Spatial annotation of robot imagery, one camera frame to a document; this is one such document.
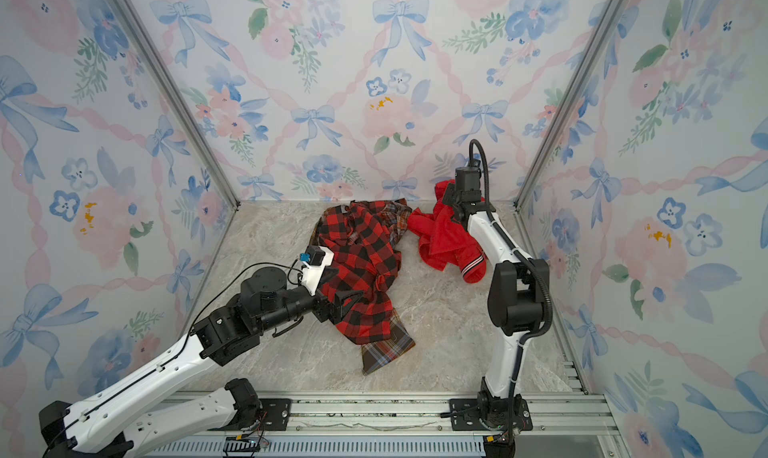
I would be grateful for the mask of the plain red garment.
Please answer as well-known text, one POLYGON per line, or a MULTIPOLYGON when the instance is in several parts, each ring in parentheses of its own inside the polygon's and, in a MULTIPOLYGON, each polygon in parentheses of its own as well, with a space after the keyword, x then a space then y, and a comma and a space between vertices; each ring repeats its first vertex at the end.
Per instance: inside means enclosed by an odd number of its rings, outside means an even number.
POLYGON ((474 284, 485 277, 487 262, 477 240, 453 220, 453 208, 443 203, 448 186, 454 183, 438 182, 432 212, 414 209, 408 218, 408 229, 418 236, 418 251, 424 263, 438 271, 454 265, 466 283, 474 284))

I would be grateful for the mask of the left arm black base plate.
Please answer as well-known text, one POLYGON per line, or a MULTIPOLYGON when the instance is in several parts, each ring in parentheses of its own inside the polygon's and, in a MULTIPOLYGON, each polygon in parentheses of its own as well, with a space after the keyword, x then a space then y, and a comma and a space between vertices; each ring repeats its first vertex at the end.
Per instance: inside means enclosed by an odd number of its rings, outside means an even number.
POLYGON ((291 415, 292 400, 289 398, 259 399, 238 411, 231 423, 238 430, 285 431, 291 415))

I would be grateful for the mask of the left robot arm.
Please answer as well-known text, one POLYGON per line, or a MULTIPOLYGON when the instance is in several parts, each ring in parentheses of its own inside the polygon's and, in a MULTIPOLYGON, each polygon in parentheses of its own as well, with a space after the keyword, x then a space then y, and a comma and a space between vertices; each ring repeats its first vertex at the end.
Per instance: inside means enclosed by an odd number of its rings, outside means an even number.
POLYGON ((307 314, 320 322, 341 322, 363 293, 348 290, 326 297, 321 286, 335 273, 328 265, 304 264, 298 285, 289 287, 286 271, 276 266, 256 270, 225 305, 200 318, 155 359, 89 398, 43 408, 44 456, 141 457, 205 430, 252 427, 265 413, 245 378, 187 404, 159 405, 257 347, 267 331, 279 336, 307 314))

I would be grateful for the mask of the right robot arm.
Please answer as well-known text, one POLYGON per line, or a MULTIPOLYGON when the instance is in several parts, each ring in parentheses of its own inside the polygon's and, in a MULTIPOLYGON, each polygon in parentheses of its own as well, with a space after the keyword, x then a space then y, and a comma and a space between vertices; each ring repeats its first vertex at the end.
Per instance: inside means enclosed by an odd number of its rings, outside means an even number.
POLYGON ((493 354, 473 409, 451 411, 456 429, 486 427, 510 434, 533 429, 527 402, 516 391, 525 346, 552 325, 548 265, 523 251, 483 196, 478 165, 458 167, 442 198, 480 245, 490 265, 487 311, 496 327, 493 354))

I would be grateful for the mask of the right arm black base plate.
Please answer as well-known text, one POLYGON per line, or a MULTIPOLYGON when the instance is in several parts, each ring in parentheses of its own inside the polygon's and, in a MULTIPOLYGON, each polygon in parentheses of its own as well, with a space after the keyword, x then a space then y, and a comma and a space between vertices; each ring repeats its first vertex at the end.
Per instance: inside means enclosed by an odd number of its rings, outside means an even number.
POLYGON ((450 420, 453 431, 491 431, 514 433, 533 430, 527 401, 517 394, 513 398, 494 398, 479 393, 476 398, 452 398, 449 410, 440 414, 450 420))

